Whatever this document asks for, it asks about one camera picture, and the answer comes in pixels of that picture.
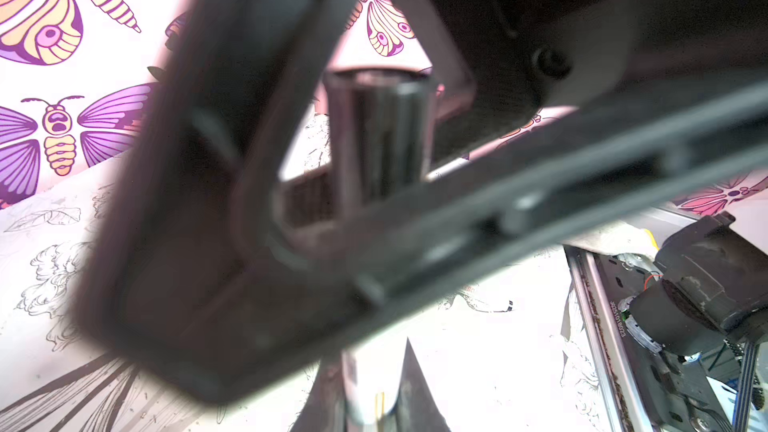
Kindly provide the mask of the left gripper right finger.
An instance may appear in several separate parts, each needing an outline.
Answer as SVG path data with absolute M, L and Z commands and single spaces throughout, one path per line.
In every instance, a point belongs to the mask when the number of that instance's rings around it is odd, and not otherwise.
M 429 389 L 415 351 L 406 342 L 398 395 L 400 432 L 450 432 Z

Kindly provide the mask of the black pen cap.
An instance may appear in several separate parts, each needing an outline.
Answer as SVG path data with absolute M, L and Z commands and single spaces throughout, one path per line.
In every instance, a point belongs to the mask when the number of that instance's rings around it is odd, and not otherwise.
M 336 215 L 422 182 L 432 148 L 436 84 L 429 74 L 395 68 L 326 72 L 331 190 Z

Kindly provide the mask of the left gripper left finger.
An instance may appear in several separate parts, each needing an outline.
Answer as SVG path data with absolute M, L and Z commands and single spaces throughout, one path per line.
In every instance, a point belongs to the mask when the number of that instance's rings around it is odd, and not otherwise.
M 346 396 L 341 356 L 324 357 L 291 432 L 344 432 Z

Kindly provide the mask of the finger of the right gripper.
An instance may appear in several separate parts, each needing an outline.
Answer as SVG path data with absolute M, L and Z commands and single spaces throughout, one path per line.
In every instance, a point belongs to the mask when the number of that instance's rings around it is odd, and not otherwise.
M 72 315 L 240 399 L 767 162 L 767 0 L 195 0 Z

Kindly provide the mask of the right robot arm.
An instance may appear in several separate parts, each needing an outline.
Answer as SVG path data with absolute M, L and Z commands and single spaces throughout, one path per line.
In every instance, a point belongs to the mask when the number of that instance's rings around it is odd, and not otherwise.
M 767 338 L 767 255 L 727 213 L 645 285 L 572 240 L 767 163 L 767 0 L 196 0 L 82 276 L 85 335 L 226 404 L 311 362 L 300 430 L 350 426 L 343 353 L 566 245 L 624 430 L 702 425 L 670 356 Z

